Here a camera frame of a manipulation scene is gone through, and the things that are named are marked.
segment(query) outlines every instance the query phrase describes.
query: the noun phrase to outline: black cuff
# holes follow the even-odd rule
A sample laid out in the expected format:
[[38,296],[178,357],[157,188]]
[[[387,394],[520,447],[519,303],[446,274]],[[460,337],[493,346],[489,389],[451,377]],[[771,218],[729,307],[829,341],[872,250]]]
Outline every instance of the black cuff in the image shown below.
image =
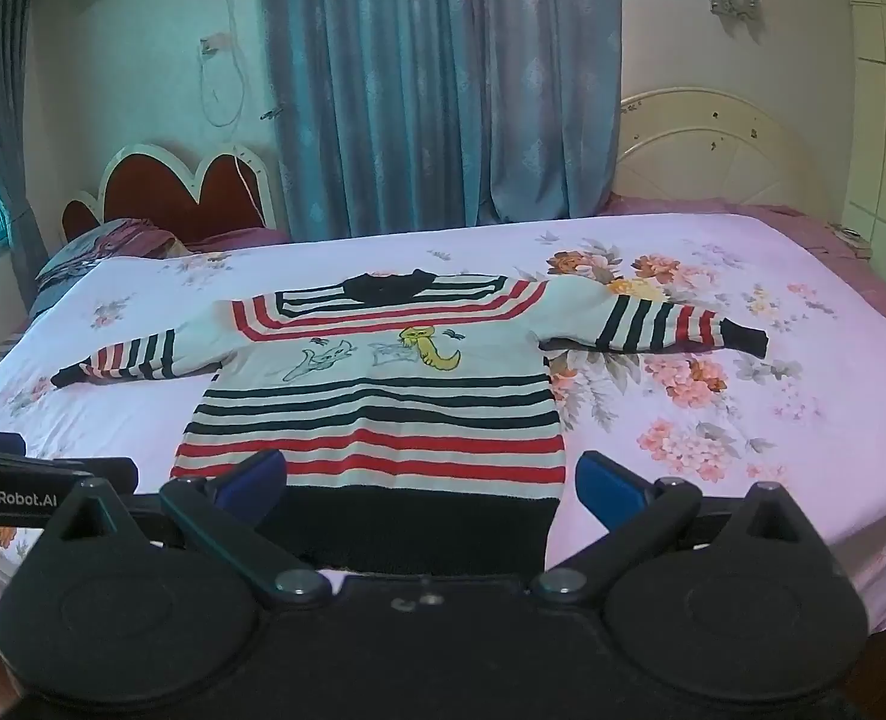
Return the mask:
[[71,365],[63,368],[50,381],[56,389],[62,389],[64,386],[86,381],[86,373],[79,365]]
[[761,360],[766,356],[769,337],[762,330],[753,330],[752,327],[743,327],[729,319],[723,319],[719,323],[719,332],[723,336],[723,346],[727,349],[738,349]]

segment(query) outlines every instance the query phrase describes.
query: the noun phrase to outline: floral bed sheet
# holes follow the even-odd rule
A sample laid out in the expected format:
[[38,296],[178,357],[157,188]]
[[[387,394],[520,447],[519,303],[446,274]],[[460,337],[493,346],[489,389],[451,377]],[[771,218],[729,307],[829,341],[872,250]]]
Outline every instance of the floral bed sheet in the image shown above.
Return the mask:
[[[100,346],[176,326],[212,300],[369,271],[578,274],[614,293],[711,308],[765,329],[769,353],[546,350],[571,469],[597,449],[648,479],[708,494],[789,488],[886,626],[886,319],[755,218],[632,215],[264,247],[179,260],[115,258],[82,279],[0,364],[0,430],[43,458],[126,455],[141,491],[168,477],[208,376],[72,386],[49,376]],[[549,565],[603,528],[566,486]],[[0,528],[0,592],[37,534]]]

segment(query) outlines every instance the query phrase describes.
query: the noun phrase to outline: wall outlet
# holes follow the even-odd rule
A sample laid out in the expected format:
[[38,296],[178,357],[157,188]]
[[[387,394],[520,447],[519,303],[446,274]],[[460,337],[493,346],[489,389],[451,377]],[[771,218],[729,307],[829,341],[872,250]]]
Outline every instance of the wall outlet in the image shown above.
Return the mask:
[[228,32],[216,32],[209,37],[200,38],[200,53],[204,58],[215,56],[223,50],[233,47],[233,36]]

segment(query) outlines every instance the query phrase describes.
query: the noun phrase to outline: black collar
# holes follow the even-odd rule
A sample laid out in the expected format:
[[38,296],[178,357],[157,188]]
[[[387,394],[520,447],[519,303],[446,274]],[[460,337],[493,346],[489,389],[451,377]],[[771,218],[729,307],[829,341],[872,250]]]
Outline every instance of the black collar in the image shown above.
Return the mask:
[[403,276],[362,274],[347,279],[342,286],[347,298],[364,306],[393,306],[412,300],[435,280],[435,274],[425,271]]

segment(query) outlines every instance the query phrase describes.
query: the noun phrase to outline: yellow cat graphic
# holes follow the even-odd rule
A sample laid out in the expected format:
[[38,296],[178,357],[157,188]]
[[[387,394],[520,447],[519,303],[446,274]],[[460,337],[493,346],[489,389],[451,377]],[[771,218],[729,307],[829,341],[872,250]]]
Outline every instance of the yellow cat graphic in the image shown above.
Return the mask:
[[430,367],[436,370],[453,370],[459,365],[459,350],[452,357],[440,357],[436,344],[432,341],[434,332],[432,327],[407,327],[400,333],[400,341],[403,346],[416,346],[420,359]]

